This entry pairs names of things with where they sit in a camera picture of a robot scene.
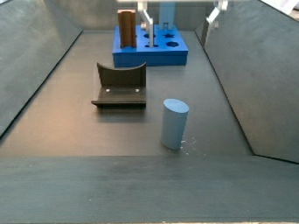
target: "light blue cylinder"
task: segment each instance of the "light blue cylinder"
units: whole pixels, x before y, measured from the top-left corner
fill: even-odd
[[[161,143],[172,150],[178,150],[181,147],[188,112],[189,107],[182,101],[176,99],[164,100]]]

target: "floor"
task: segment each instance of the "floor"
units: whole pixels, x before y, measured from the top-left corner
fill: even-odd
[[[186,66],[146,68],[146,108],[97,109],[95,63],[111,67],[111,31],[83,32],[0,143],[1,157],[161,156],[164,100],[190,108],[180,154],[250,155],[193,32]]]
[[[97,109],[111,32],[83,32],[0,145],[0,223],[299,221],[299,166],[252,156],[192,32],[186,66],[146,68],[148,103]],[[189,107],[181,149],[162,101]]]

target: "blue block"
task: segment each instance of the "blue block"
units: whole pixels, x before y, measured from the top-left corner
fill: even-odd
[[[174,27],[172,30],[160,30],[158,25],[153,26],[154,47],[148,46],[149,39],[140,25],[136,26],[134,33],[136,48],[120,48],[118,26],[116,27],[111,51],[114,67],[137,67],[144,62],[149,67],[185,65],[188,47]]]

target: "hole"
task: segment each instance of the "hole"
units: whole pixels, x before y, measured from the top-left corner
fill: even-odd
[[[172,41],[166,42],[165,44],[170,47],[176,47],[178,45],[177,42],[172,42]]]
[[[145,45],[144,47],[149,47],[149,45]],[[153,47],[158,47],[158,45],[153,45]]]
[[[144,37],[145,37],[146,39],[149,39],[149,35],[148,35],[148,33],[144,35]],[[153,37],[154,37],[154,35],[153,35]]]
[[[173,34],[170,34],[170,33],[165,33],[165,34],[164,34],[164,37],[165,37],[166,39],[172,39],[172,38],[173,38]]]

